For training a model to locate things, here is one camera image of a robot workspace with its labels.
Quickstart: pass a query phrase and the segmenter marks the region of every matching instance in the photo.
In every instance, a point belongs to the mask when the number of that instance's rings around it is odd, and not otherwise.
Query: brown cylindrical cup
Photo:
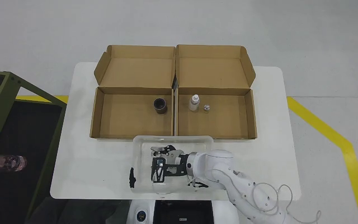
[[[163,98],[157,98],[153,105],[158,114],[165,114],[168,110],[167,103]]]

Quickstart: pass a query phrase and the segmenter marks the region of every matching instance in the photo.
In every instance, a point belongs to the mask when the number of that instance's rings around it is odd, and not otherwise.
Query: gray floor
[[[243,45],[254,65],[280,67],[287,95],[357,154],[357,11],[357,0],[5,1],[0,70],[67,95],[74,66],[98,61],[109,44]],[[311,220],[320,209],[321,223],[358,223],[340,149],[290,117],[302,185],[292,213]]]

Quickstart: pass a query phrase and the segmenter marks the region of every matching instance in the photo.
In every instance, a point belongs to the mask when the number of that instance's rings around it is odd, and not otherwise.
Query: metal frame
[[[54,135],[51,140],[50,148],[46,155],[46,159],[41,170],[39,180],[37,181],[37,186],[34,191],[30,206],[27,210],[26,219],[28,219],[33,211],[35,210],[34,204],[36,202],[36,196],[40,189],[42,189],[48,181],[51,180],[52,170],[55,166],[56,155],[58,150],[58,144],[60,141],[61,130],[63,125],[63,120],[65,116],[66,103],[57,99],[53,95],[43,91],[42,89],[34,86],[33,84],[27,82],[26,80],[20,78],[19,76],[13,74],[12,72],[0,72],[0,78],[2,83],[0,83],[0,132],[6,122],[6,119],[10,113],[11,107],[16,100],[16,96],[21,87],[47,99],[49,102],[37,102],[37,101],[28,101],[41,104],[53,104],[60,106],[62,108],[60,117],[54,132]]]

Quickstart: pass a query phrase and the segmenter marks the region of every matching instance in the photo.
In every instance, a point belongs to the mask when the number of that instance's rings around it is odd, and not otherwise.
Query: bottle cap
[[[195,94],[194,96],[192,96],[191,100],[193,102],[199,102],[199,96],[197,94]]]

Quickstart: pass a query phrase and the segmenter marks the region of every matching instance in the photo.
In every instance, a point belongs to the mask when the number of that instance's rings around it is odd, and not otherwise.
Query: clear plastic bin
[[[164,183],[153,183],[150,179],[152,170],[151,147],[165,147],[171,144],[176,150],[183,150],[184,154],[190,152],[211,151],[213,138],[210,136],[136,136],[133,139],[133,174],[136,178],[133,193],[182,193],[204,190],[194,188],[188,183],[192,180],[189,176],[166,176]]]

